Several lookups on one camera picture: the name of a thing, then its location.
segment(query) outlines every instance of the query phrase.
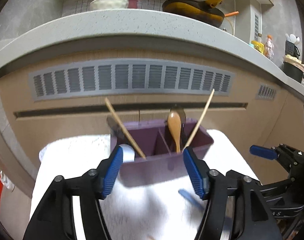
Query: pan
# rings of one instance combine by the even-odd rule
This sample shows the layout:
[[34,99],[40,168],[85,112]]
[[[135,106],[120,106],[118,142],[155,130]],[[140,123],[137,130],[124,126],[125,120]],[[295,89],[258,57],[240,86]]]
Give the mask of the pan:
[[224,13],[216,6],[223,0],[167,0],[162,5],[164,12],[174,13],[211,24],[219,28],[224,20]]

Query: purple utensil holder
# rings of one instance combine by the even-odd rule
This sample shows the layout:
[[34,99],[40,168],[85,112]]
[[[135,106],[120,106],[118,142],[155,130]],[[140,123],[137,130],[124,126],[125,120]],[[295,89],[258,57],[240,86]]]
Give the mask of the purple utensil holder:
[[[196,122],[187,118],[184,125],[187,138]],[[134,162],[122,164],[119,175],[125,187],[164,182],[188,174],[183,163],[183,155],[175,152],[175,142],[164,120],[128,122],[124,125],[146,155],[146,159],[143,159],[135,151]],[[111,150],[122,143],[126,142],[111,136]],[[212,137],[200,126],[190,146],[193,147],[196,156],[203,159],[212,144]]]

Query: screw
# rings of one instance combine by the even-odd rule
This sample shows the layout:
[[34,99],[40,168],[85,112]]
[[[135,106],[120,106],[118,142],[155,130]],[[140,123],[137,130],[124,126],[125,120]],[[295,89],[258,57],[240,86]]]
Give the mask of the screw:
[[62,175],[58,175],[58,176],[56,176],[56,177],[54,178],[54,181],[56,181],[56,182],[59,182],[59,181],[61,181],[61,180],[63,180],[63,176],[62,176]]
[[96,172],[96,169],[91,169],[91,170],[89,170],[88,171],[88,174],[90,175],[90,176],[93,176],[93,175],[95,175],[97,172]]
[[217,170],[210,170],[209,173],[212,176],[218,176],[218,174],[219,174],[219,172]]
[[245,182],[251,182],[252,181],[252,179],[249,176],[244,176],[243,179],[244,179]]

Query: gray vent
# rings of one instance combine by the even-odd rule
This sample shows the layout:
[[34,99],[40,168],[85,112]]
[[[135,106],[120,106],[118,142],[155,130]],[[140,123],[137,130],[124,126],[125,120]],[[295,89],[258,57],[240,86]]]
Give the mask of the gray vent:
[[256,95],[257,99],[265,99],[265,100],[274,100],[276,96],[276,89],[262,84],[259,88],[259,91]]
[[259,36],[259,17],[254,14],[254,39]]
[[[109,59],[59,65],[29,73],[35,100],[130,93],[229,94],[234,73],[157,59]],[[261,89],[272,97],[273,90]]]

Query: white table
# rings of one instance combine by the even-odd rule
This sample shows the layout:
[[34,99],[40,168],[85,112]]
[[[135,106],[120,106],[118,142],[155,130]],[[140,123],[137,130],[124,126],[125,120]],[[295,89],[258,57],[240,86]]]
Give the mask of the white table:
[[[234,170],[258,179],[222,132],[207,132],[214,139],[204,157],[210,169],[224,175]],[[65,179],[81,176],[96,168],[109,154],[110,135],[67,138],[48,145],[36,178],[30,217],[55,176],[62,175]],[[112,239],[143,240],[148,235],[156,240],[194,239],[203,214],[178,193],[181,188],[198,199],[188,176],[131,188],[124,187],[117,178],[112,193],[100,202]],[[77,239],[85,240],[77,196],[73,197],[73,210]]]

